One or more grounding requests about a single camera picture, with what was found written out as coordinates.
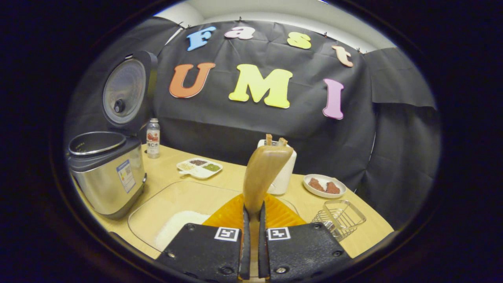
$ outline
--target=wire basket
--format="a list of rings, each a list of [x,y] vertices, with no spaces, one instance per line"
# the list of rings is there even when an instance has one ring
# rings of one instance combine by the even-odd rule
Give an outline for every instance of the wire basket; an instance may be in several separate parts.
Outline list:
[[[340,242],[356,231],[357,227],[366,220],[365,216],[349,201],[329,200],[311,222],[323,223]]]

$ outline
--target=open lid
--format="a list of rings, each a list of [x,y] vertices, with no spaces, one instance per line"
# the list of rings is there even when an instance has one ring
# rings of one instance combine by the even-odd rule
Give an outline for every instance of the open lid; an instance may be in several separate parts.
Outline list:
[[[147,51],[128,55],[110,73],[103,89],[103,113],[109,128],[135,135],[152,116],[157,57]]]

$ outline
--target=black cloth curtain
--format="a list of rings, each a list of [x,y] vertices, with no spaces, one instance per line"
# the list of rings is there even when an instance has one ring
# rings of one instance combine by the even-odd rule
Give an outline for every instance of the black cloth curtain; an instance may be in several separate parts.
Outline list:
[[[364,57],[372,77],[377,132],[357,195],[400,229],[433,184],[441,154],[440,115],[427,83],[400,50],[376,50]]]
[[[158,55],[178,29],[179,26],[170,20],[152,17],[126,32],[96,58],[82,76],[69,103],[65,145],[78,134],[108,129],[102,111],[103,88],[108,75],[125,56],[135,51]]]
[[[187,51],[188,35],[214,26],[207,44]],[[254,28],[253,38],[226,38],[233,27]],[[311,48],[287,43],[290,32],[310,37]],[[333,45],[351,54],[353,67],[343,65]],[[336,177],[353,189],[367,166],[375,134],[370,74],[362,54],[336,40],[299,27],[273,22],[218,22],[192,27],[179,33],[159,54],[154,113],[161,126],[163,145],[246,165],[260,139],[271,133],[284,137],[297,152],[294,173]],[[169,92],[174,68],[192,64],[184,81],[193,85],[197,65],[215,63],[201,92],[191,98],[176,98]],[[264,99],[255,103],[232,101],[239,64],[253,64],[265,78],[274,69],[293,73],[288,83],[290,108],[271,107]],[[342,112],[336,120],[323,115],[329,78],[344,85]]]

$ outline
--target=white plate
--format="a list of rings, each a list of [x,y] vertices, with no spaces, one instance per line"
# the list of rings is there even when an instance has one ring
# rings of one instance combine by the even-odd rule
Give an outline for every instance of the white plate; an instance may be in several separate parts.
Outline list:
[[[319,184],[323,187],[323,189],[325,189],[325,191],[326,191],[326,184],[328,182],[333,182],[339,189],[341,189],[341,192],[335,194],[335,193],[327,193],[327,192],[318,191],[317,189],[315,189],[309,185],[311,178],[317,179]],[[342,182],[340,182],[339,180],[337,180],[335,178],[328,177],[328,176],[324,176],[324,175],[318,175],[318,174],[306,175],[304,177],[304,187],[306,187],[306,189],[308,191],[310,191],[311,193],[313,193],[317,196],[324,197],[324,198],[338,198],[338,197],[343,196],[346,193],[346,191],[348,190],[348,188],[346,188],[346,186]]]
[[[192,160],[202,160],[202,161],[206,161],[206,163],[204,164],[201,164],[201,165],[195,165],[195,164],[192,164],[190,163]],[[220,169],[218,169],[217,171],[210,171],[208,169],[205,169],[204,167],[208,164],[213,164],[213,165],[216,165],[218,167],[220,167]],[[190,166],[190,167],[193,167],[192,169],[190,170],[186,170],[184,168],[184,166]],[[204,158],[200,158],[200,157],[196,157],[196,158],[190,158],[190,159],[187,159],[185,161],[182,161],[180,163],[177,164],[177,168],[182,170],[182,171],[185,171],[187,173],[189,173],[191,176],[195,177],[195,178],[198,178],[198,179],[208,179],[209,177],[215,175],[216,173],[222,171],[222,168],[223,166],[221,164],[218,164],[216,162],[213,162],[213,161],[209,161],[207,159],[204,159]]]

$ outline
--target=wooden table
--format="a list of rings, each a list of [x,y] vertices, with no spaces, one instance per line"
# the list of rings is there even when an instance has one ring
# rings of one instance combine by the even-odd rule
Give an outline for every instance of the wooden table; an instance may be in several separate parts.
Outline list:
[[[105,230],[117,233],[125,241],[127,241],[146,255],[152,258],[157,258],[160,252],[144,243],[130,230],[128,226],[129,215],[142,204],[144,204],[147,200],[153,197],[156,193],[160,192],[162,189],[175,182],[192,181],[224,189],[241,191],[246,166],[207,158],[223,165],[223,169],[221,172],[210,177],[209,179],[199,180],[189,175],[184,176],[179,174],[176,168],[177,163],[189,158],[197,157],[196,155],[160,146],[160,157],[157,159],[150,159],[144,153],[145,149],[146,145],[142,145],[143,164],[148,175],[148,179],[145,185],[145,191],[141,196],[139,196],[132,209],[128,212],[128,215],[126,215],[122,219],[111,220],[94,212],[85,197],[83,197],[81,191],[78,191],[84,203],[87,205],[90,213],[95,216],[96,220],[103,226]],[[279,197],[291,202],[297,208],[299,215],[305,221],[311,222],[318,211],[322,209],[323,204],[329,199],[318,197],[307,191],[302,184],[303,178],[303,175],[293,174],[287,192]],[[201,198],[203,196],[194,195],[193,197],[194,201],[197,201],[198,198]],[[350,201],[367,218],[367,221],[365,223],[360,225],[356,231],[354,231],[346,239],[340,242],[340,244],[344,247],[344,249],[351,257],[356,257],[357,255],[363,253],[364,251],[377,244],[389,233],[393,232],[393,229],[388,224],[388,222],[386,222],[386,220],[381,217],[381,215],[375,212],[375,210],[373,210],[352,191],[348,190],[346,194],[340,199],[346,199]]]

